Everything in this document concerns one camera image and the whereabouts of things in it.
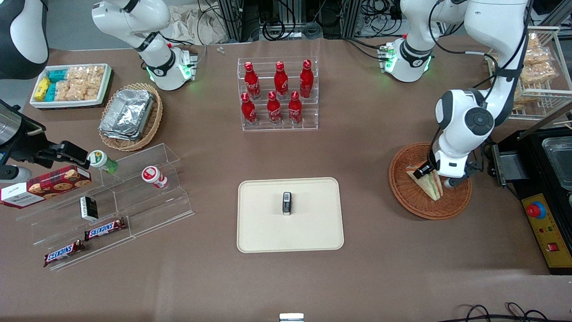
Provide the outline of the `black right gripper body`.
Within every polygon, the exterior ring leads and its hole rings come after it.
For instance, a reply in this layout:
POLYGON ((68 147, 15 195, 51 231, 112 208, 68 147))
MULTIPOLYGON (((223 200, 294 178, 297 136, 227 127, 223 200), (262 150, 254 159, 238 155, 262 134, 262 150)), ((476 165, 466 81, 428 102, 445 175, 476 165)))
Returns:
POLYGON ((9 139, 9 158, 18 162, 47 164, 51 161, 38 159, 39 151, 57 151, 54 143, 47 140, 45 127, 21 127, 9 139))

